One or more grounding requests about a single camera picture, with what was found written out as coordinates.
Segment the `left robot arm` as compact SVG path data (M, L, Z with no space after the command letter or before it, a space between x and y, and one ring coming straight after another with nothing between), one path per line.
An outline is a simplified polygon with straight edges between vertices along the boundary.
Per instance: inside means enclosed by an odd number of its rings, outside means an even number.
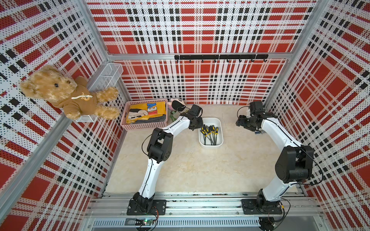
M160 129L155 128L150 136L147 146L147 170L143 183L133 200L139 209L148 213L153 206L156 183L165 161L172 153L174 138L184 130L197 130L203 126L203 109L198 105L192 105L191 109L182 113L179 118L170 125Z

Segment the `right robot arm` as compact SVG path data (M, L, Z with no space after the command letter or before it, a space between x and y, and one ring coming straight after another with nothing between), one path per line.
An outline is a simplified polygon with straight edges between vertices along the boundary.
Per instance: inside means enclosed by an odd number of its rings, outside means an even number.
M281 151L276 163L276 176L257 195L257 207L268 211L280 204L281 197L294 185L311 178L314 149L297 141L279 122L276 115L266 112L261 101L249 104L250 116L239 115L236 126L252 132L267 133Z

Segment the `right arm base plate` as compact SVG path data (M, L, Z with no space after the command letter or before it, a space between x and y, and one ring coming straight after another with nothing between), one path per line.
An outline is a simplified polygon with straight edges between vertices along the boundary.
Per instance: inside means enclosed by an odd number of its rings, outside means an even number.
M243 199L241 201L244 215L282 215L282 207L280 201L269 202L262 201L258 202L256 199Z

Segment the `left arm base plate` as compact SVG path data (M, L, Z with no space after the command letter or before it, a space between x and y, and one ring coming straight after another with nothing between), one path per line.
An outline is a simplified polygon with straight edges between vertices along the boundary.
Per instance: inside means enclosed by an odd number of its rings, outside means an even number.
M138 215L165 215L166 213L167 200L153 200L147 202L137 202L134 199L129 201L129 205L126 211L128 216Z

